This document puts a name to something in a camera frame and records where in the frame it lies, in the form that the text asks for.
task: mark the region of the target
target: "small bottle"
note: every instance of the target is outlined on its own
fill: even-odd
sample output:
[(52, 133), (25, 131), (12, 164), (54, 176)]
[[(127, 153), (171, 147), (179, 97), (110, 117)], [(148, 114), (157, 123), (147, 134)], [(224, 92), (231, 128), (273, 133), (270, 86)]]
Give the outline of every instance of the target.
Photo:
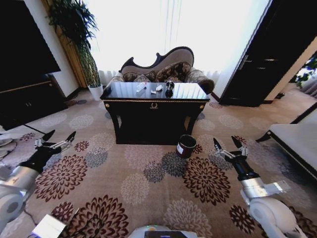
[(142, 89), (144, 89), (146, 84), (147, 84), (146, 82), (142, 82), (142, 83), (138, 84), (137, 85), (137, 93), (140, 92)]

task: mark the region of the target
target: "black table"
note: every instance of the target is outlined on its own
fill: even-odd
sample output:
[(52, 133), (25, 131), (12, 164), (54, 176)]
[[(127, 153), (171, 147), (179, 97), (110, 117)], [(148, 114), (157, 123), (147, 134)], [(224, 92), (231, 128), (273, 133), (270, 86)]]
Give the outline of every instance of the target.
[[(171, 97), (165, 95), (165, 83), (147, 83), (137, 93), (138, 84), (114, 82), (100, 97), (112, 118), (117, 144), (176, 145), (181, 135), (192, 133), (197, 116), (209, 101), (197, 83), (175, 83)], [(160, 84), (163, 90), (151, 94)], [(190, 117), (187, 126), (186, 117)]]

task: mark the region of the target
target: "floral carpet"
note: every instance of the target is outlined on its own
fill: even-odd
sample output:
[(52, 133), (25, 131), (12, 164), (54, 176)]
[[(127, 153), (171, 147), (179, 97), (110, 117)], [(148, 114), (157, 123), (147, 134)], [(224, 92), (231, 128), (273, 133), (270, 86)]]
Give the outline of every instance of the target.
[[(308, 237), (317, 237), (313, 181), (274, 141), (255, 142), (271, 124), (291, 122), (314, 102), (296, 89), (258, 108), (222, 106), (211, 99), (194, 126), (198, 146), (184, 160), (176, 155), (175, 146), (117, 145), (103, 103), (82, 91), (67, 102), (68, 109), (29, 123), (45, 132), (55, 129), (52, 142), (77, 133), (73, 146), (54, 155), (37, 177), (26, 211), (36, 223), (46, 214), (65, 222), (62, 237), (123, 238), (148, 224), (206, 238), (265, 237), (247, 213), (232, 165), (214, 154), (214, 137), (223, 148), (235, 150), (230, 138), (235, 136), (249, 148), (248, 162), (264, 182), (283, 179), (291, 186), (289, 193), (276, 198), (290, 207)], [(17, 147), (1, 163), (13, 169), (32, 155), (34, 140), (41, 135), (21, 126), (0, 138), (7, 137), (14, 138)], [(30, 217), (22, 213), (1, 238), (26, 238), (33, 228)]]

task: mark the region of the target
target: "white pot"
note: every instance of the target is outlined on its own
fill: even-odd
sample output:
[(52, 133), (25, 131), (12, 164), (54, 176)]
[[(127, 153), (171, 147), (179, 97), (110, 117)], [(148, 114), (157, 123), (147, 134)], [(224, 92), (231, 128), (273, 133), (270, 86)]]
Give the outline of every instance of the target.
[(100, 96), (103, 94), (103, 85), (100, 85), (97, 88), (91, 88), (89, 87), (89, 91), (91, 92), (91, 94), (93, 95), (95, 101), (100, 101)]

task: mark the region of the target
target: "sofa armrest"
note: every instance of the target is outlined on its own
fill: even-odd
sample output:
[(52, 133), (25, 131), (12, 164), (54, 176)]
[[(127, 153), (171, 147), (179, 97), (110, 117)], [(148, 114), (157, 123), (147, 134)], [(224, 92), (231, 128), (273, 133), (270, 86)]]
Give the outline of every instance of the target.
[(214, 89), (214, 82), (207, 78), (200, 70), (192, 70), (185, 79), (186, 83), (198, 83), (206, 94), (209, 94)]

